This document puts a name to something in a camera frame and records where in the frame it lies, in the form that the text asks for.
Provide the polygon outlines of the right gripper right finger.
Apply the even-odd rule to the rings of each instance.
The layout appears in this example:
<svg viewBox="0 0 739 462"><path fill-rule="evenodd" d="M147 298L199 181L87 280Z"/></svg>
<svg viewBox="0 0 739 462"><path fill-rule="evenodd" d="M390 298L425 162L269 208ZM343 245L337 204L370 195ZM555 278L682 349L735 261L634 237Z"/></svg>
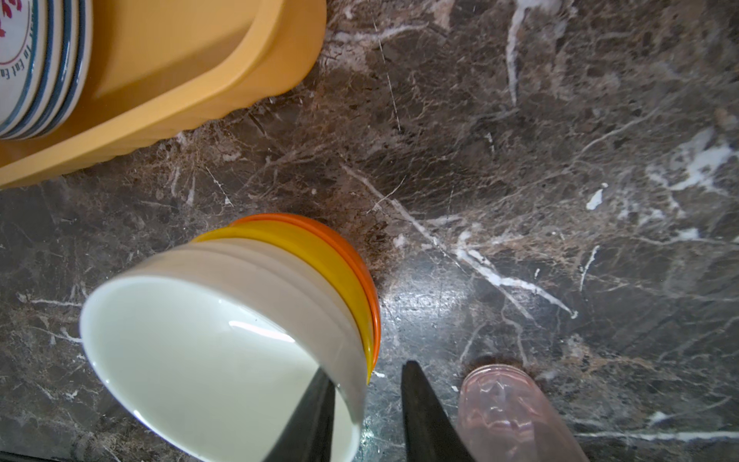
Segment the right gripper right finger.
<svg viewBox="0 0 739 462"><path fill-rule="evenodd" d="M408 461L473 461L416 361L402 367L401 399Z"/></svg>

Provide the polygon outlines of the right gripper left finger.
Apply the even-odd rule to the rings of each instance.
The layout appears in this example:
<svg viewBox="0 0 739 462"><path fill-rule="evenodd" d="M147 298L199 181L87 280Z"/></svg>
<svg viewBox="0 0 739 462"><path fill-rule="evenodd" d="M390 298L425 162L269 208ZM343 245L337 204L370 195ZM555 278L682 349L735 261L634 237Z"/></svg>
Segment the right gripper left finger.
<svg viewBox="0 0 739 462"><path fill-rule="evenodd" d="M264 461L330 461L335 395L335 385L318 369Z"/></svg>

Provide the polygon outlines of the cream and orange bowl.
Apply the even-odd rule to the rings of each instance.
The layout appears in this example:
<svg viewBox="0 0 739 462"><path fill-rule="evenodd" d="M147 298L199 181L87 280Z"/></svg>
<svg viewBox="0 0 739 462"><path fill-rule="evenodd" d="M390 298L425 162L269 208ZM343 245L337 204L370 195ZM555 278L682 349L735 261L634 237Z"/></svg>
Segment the cream and orange bowl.
<svg viewBox="0 0 739 462"><path fill-rule="evenodd" d="M336 388L331 457L359 448L368 369L338 291L272 244L219 239L150 257L86 300L80 334L112 395L203 461L261 461L317 372Z"/></svg>

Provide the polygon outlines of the plate with green text rim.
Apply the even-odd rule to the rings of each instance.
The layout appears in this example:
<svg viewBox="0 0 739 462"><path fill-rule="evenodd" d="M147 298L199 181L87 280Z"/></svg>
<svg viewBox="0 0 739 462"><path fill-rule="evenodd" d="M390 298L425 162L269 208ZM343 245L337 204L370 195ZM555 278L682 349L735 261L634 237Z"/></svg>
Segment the plate with green text rim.
<svg viewBox="0 0 739 462"><path fill-rule="evenodd" d="M92 1L63 1L61 56L50 98L35 123L21 140L46 136L71 116L88 76L92 61L94 6Z"/></svg>

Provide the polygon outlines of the white plate quatrefoil design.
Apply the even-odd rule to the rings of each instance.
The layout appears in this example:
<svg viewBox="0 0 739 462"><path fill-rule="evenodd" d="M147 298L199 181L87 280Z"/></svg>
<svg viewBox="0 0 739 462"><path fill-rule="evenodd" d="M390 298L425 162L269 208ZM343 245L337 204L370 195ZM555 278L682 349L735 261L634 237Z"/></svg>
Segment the white plate quatrefoil design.
<svg viewBox="0 0 739 462"><path fill-rule="evenodd" d="M63 13L62 2L46 1L47 32L45 40L38 45L38 52L40 52L43 62L35 67L35 70L38 71L38 88L33 93L33 100L23 119L19 121L19 124L8 136L1 136L3 140L21 139L22 133L35 123L50 98L61 56L62 27L60 17Z"/></svg>

